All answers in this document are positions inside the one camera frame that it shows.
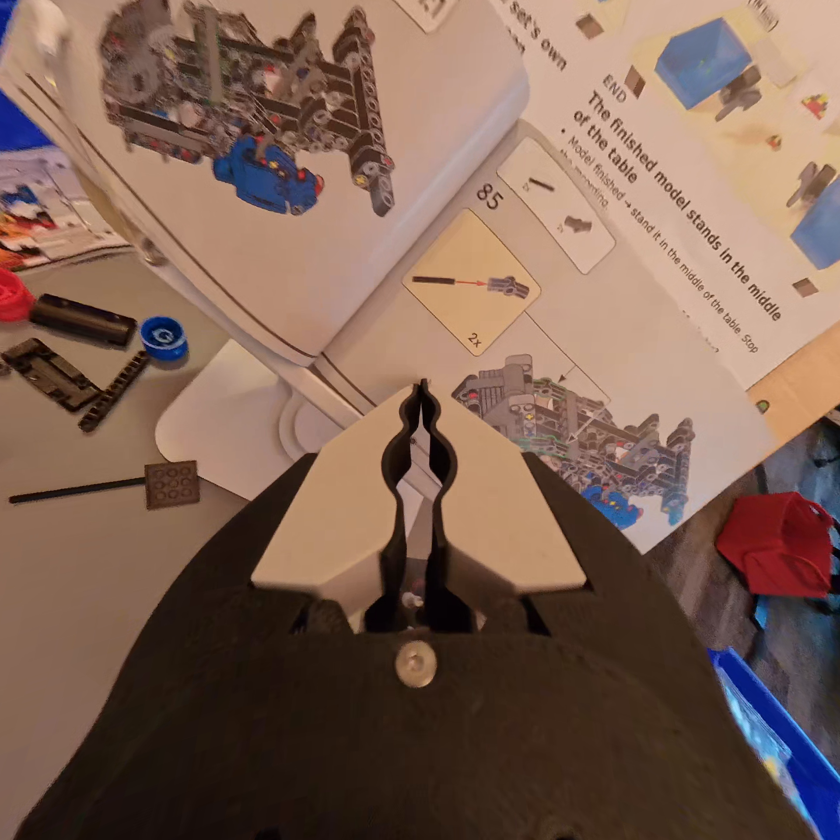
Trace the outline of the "black grid plate on axle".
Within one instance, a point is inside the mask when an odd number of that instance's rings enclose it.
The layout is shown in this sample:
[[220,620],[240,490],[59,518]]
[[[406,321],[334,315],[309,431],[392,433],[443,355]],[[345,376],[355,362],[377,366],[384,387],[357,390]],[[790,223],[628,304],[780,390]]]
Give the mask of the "black grid plate on axle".
[[146,465],[143,475],[92,484],[31,491],[8,498],[11,505],[78,497],[99,492],[141,487],[148,511],[177,508],[201,500],[200,481],[195,460]]

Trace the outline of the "grey desk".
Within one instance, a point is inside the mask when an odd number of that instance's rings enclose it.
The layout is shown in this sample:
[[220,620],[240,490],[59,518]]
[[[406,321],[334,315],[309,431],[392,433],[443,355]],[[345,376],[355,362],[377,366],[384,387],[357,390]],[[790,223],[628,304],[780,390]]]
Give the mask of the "grey desk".
[[24,277],[131,316],[174,317],[190,354],[152,365],[92,434],[16,373],[2,376],[2,838],[75,751],[163,593],[244,501],[208,480],[191,506],[148,511],[142,488],[11,505],[30,491],[141,476],[165,458],[164,411],[227,341],[226,332],[132,254]]

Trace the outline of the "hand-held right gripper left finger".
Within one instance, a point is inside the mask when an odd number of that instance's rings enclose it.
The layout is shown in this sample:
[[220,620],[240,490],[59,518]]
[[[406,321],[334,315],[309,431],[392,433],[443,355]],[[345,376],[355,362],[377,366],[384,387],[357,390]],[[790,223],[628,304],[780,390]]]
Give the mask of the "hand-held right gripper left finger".
[[332,600],[348,615],[397,597],[406,537],[422,494],[404,477],[413,466],[403,388],[317,453],[252,575],[262,589]]

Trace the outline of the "blue storage bin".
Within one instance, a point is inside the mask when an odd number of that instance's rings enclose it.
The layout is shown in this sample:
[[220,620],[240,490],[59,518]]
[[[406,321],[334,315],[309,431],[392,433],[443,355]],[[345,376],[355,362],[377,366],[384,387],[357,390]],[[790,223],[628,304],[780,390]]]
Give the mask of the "blue storage bin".
[[51,145],[51,138],[43,133],[1,87],[1,152],[29,151]]
[[839,838],[839,776],[789,712],[731,648],[707,650],[743,737],[818,838]]

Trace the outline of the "blue wheel rim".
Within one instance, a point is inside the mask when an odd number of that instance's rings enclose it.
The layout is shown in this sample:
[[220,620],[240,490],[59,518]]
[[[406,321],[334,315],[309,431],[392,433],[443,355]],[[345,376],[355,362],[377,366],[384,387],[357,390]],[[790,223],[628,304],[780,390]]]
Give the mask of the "blue wheel rim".
[[154,361],[177,362],[189,352],[186,332],[174,318],[153,316],[143,320],[140,339],[143,349]]

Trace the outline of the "printed sticker sheet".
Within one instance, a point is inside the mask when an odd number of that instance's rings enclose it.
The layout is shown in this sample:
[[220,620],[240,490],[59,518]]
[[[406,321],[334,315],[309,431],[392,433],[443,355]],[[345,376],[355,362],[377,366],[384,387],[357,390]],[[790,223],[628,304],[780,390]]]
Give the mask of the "printed sticker sheet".
[[1,267],[27,271],[131,248],[54,146],[1,153]]

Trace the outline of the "long black beam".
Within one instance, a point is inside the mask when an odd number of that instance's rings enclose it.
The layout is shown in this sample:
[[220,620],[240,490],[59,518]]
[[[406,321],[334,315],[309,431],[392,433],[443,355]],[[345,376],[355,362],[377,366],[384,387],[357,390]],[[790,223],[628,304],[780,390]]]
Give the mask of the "long black beam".
[[80,419],[78,427],[84,434],[92,434],[112,413],[116,405],[124,398],[133,383],[148,367],[151,357],[142,350],[132,357],[132,360],[121,369],[108,388],[102,392],[91,407]]

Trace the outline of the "printed task instruction sheet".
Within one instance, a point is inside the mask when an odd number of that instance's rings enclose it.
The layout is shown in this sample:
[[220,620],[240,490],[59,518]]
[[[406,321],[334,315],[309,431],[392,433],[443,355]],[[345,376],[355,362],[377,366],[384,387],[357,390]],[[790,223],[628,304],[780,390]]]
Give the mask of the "printed task instruction sheet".
[[838,323],[838,2],[491,5],[528,120],[741,385]]

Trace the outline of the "black beam frame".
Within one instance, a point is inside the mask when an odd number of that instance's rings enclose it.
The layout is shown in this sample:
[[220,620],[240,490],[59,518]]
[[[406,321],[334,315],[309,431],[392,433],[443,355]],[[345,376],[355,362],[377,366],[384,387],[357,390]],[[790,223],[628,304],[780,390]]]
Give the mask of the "black beam frame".
[[78,368],[36,338],[1,353],[1,358],[36,390],[69,413],[96,402],[102,390]]

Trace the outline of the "white book stand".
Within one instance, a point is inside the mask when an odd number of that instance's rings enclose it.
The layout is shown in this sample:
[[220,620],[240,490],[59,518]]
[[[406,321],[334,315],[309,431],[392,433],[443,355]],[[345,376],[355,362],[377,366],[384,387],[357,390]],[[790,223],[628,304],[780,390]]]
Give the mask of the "white book stand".
[[[169,460],[194,459],[200,477],[253,499],[305,452],[295,432],[298,409],[315,410],[319,446],[359,413],[320,379],[287,366],[280,374],[230,341],[164,411],[155,442]],[[809,427],[838,404],[838,325],[754,385],[767,402],[766,422],[776,440],[766,460],[770,474],[798,480],[813,467],[820,432]]]

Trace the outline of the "instruction booklet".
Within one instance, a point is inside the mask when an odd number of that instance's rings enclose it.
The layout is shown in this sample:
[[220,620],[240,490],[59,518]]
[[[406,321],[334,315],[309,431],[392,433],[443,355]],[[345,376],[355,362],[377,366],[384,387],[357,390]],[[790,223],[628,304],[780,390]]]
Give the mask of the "instruction booklet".
[[427,378],[641,550],[773,447],[540,131],[489,2],[13,2],[7,95],[241,345]]

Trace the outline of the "red wheel rim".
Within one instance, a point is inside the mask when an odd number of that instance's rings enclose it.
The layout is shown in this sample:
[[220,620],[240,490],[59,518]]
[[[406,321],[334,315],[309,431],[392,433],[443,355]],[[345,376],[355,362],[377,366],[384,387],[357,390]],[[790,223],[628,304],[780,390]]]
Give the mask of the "red wheel rim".
[[29,320],[36,298],[25,283],[11,270],[1,268],[1,323]]

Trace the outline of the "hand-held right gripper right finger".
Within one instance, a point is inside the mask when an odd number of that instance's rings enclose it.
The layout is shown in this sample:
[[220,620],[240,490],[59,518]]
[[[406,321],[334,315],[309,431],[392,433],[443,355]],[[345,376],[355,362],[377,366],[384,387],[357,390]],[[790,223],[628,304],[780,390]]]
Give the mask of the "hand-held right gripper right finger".
[[423,381],[433,534],[444,587],[488,616],[506,600],[573,592],[587,578],[518,446]]

